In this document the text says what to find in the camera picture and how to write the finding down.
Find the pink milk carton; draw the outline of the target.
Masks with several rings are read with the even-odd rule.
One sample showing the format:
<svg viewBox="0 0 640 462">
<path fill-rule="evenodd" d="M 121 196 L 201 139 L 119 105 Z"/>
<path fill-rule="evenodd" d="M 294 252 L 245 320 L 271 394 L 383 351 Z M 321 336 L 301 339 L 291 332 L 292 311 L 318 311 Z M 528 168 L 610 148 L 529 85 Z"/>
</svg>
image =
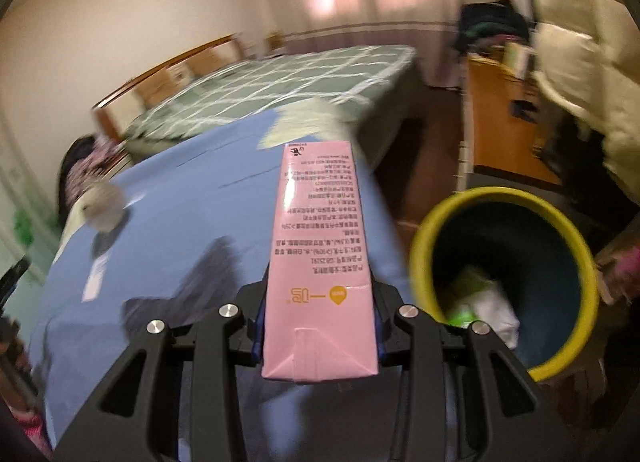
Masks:
<svg viewBox="0 0 640 462">
<path fill-rule="evenodd" d="M 352 146 L 286 144 L 273 217 L 262 376 L 320 383 L 376 373 L 373 289 Z"/>
</svg>

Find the white yogurt cup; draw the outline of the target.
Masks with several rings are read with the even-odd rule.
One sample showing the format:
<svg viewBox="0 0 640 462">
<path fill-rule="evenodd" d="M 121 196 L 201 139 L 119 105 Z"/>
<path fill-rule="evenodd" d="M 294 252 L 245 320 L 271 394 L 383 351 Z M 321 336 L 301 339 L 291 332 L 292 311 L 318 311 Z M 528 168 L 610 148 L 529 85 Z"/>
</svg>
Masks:
<svg viewBox="0 0 640 462">
<path fill-rule="evenodd" d="M 122 189 L 108 181 L 93 182 L 80 199 L 85 221 L 99 233 L 110 233 L 124 218 L 127 200 Z"/>
</svg>

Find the green trash in bin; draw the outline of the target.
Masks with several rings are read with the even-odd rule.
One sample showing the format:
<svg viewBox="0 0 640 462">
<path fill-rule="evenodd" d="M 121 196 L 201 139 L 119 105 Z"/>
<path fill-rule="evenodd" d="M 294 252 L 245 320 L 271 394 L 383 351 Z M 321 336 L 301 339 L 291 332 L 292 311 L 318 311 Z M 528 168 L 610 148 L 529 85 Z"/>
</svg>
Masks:
<svg viewBox="0 0 640 462">
<path fill-rule="evenodd" d="M 445 315 L 449 324 L 459 327 L 484 321 L 511 350 L 518 346 L 520 320 L 499 283 L 477 269 L 466 269 L 454 283 L 454 300 Z"/>
</svg>

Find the yellow-rimmed dark trash bin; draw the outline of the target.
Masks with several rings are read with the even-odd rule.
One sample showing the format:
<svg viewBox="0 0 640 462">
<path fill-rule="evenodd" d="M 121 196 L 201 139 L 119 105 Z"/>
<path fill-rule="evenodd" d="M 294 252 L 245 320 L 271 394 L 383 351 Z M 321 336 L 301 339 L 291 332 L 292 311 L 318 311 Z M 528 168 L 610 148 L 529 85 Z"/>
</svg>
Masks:
<svg viewBox="0 0 640 462">
<path fill-rule="evenodd" d="M 518 360 L 537 382 L 578 358 L 596 324 L 596 265 L 577 228 L 540 197 L 485 187 L 456 193 L 421 222 L 409 254 L 416 304 L 439 322 L 473 269 L 498 284 L 520 321 Z"/>
</svg>

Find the blue star-print table cloth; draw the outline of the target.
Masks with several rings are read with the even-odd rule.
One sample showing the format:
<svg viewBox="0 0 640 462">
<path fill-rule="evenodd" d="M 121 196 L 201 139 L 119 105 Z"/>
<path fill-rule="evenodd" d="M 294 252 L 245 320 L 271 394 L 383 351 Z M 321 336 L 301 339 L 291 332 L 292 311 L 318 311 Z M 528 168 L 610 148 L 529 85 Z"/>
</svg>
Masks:
<svg viewBox="0 0 640 462">
<path fill-rule="evenodd" d="M 79 228 L 50 268 L 29 356 L 52 442 L 153 319 L 188 324 L 258 281 L 270 255 L 282 151 L 274 110 L 202 133 L 117 178 L 130 200 L 113 234 Z M 384 461 L 399 375 L 298 386 L 240 369 L 253 461 Z"/>
</svg>

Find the painted sliding wardrobe door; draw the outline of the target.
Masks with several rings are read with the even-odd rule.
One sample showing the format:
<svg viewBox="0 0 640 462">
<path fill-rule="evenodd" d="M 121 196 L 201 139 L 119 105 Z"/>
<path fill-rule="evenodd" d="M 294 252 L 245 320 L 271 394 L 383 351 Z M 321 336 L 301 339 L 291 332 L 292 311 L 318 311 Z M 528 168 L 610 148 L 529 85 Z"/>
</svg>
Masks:
<svg viewBox="0 0 640 462">
<path fill-rule="evenodd" d="M 1 267 L 27 258 L 30 266 L 9 299 L 17 319 L 35 315 L 60 241 L 51 203 L 1 119 Z"/>
</svg>

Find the dark clothes pile on cabinet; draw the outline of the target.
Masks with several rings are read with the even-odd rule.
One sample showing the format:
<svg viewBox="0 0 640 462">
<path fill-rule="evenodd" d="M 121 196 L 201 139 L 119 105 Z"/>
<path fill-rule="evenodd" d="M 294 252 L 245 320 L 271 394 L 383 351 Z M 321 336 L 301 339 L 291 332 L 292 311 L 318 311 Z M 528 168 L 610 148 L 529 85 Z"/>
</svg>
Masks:
<svg viewBox="0 0 640 462">
<path fill-rule="evenodd" d="M 112 179 L 134 165 L 122 144 L 96 133 L 80 137 L 65 153 L 58 173 L 58 224 L 63 228 L 73 205 L 91 182 Z"/>
</svg>

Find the left tan pillow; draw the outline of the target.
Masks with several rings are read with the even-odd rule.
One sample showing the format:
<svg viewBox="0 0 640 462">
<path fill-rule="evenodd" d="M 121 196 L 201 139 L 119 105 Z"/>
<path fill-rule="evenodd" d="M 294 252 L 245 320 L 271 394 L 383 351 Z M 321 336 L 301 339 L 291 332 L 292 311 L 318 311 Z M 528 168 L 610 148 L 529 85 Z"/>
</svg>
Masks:
<svg viewBox="0 0 640 462">
<path fill-rule="evenodd" d="M 176 92 L 176 85 L 172 78 L 164 73 L 156 73 L 140 84 L 137 84 L 137 95 L 146 108 L 156 107 Z"/>
</svg>

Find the tan pillow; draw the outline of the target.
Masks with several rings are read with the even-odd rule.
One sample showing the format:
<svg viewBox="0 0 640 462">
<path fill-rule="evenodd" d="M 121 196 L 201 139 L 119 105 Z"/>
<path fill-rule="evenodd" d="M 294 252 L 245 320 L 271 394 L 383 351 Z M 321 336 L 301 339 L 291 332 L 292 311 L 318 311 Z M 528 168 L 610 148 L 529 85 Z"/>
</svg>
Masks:
<svg viewBox="0 0 640 462">
<path fill-rule="evenodd" d="M 140 84 L 137 84 L 137 95 L 146 108 L 156 107 L 176 92 L 176 85 L 172 78 L 164 73 L 156 73 Z"/>
<path fill-rule="evenodd" d="M 230 62 L 214 49 L 205 49 L 186 59 L 186 65 L 195 77 L 204 77 L 228 66 Z"/>
</svg>

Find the orange wooden desk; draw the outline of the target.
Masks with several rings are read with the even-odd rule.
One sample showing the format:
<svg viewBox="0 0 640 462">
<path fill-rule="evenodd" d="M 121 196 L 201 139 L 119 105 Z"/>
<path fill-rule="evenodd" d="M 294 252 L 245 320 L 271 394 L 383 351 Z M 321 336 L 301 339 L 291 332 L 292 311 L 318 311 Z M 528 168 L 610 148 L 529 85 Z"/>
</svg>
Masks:
<svg viewBox="0 0 640 462">
<path fill-rule="evenodd" d="M 463 137 L 458 189 L 472 185 L 526 185 L 551 192 L 561 180 L 534 154 L 536 125 L 511 114 L 524 84 L 498 62 L 468 54 L 461 63 Z"/>
</svg>

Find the right tan pillow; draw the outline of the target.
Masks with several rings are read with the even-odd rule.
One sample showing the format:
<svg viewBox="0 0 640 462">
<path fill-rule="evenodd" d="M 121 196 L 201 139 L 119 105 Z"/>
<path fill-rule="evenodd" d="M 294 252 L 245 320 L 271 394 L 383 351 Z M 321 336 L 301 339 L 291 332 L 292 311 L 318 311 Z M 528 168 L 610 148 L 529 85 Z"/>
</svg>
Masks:
<svg viewBox="0 0 640 462">
<path fill-rule="evenodd" d="M 204 77 L 228 66 L 230 62 L 214 49 L 205 49 L 186 59 L 186 65 L 195 77 Z"/>
</svg>

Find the wooden bed with headboard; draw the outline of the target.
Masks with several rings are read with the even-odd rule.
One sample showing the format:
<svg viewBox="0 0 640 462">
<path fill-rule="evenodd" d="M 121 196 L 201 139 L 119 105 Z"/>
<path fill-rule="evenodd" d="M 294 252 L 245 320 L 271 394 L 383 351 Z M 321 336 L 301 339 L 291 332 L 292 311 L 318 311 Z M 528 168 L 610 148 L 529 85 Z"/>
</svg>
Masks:
<svg viewBox="0 0 640 462">
<path fill-rule="evenodd" d="M 247 58 L 233 35 L 155 66 L 93 105 L 101 130 L 136 157 L 265 110 L 284 110 L 283 133 L 352 138 L 378 165 L 423 81 L 404 44 Z"/>
</svg>

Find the green white-grid duvet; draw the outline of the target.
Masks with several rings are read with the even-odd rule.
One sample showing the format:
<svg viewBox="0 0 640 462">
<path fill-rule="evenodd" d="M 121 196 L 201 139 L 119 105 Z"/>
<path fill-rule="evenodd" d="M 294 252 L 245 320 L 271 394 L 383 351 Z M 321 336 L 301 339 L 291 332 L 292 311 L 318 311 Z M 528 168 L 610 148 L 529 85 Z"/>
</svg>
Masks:
<svg viewBox="0 0 640 462">
<path fill-rule="evenodd" d="M 125 138 L 183 141 L 263 110 L 317 98 L 338 108 L 342 121 L 363 123 L 416 69 L 405 44 L 356 46 L 240 61 L 194 81 L 138 115 Z"/>
</svg>

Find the clothes pile on desk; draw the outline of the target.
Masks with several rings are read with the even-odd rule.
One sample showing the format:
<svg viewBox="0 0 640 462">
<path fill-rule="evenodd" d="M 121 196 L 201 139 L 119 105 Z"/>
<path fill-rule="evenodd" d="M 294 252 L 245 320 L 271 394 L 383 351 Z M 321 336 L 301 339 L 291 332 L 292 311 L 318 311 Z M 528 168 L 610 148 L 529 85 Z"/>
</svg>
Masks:
<svg viewBox="0 0 640 462">
<path fill-rule="evenodd" d="M 528 21 L 511 0 L 467 3 L 460 10 L 457 38 L 452 47 L 463 54 L 477 40 L 501 35 L 530 41 Z"/>
</svg>

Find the cream puffer jacket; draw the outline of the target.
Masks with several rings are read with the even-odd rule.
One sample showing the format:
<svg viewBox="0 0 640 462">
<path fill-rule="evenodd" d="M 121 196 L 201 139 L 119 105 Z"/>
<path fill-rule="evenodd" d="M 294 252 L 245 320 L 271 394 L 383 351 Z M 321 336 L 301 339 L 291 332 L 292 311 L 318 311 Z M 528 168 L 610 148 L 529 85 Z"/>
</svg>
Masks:
<svg viewBox="0 0 640 462">
<path fill-rule="evenodd" d="M 535 0 L 544 95 L 603 136 L 604 165 L 639 196 L 639 29 L 623 0 Z"/>
</svg>

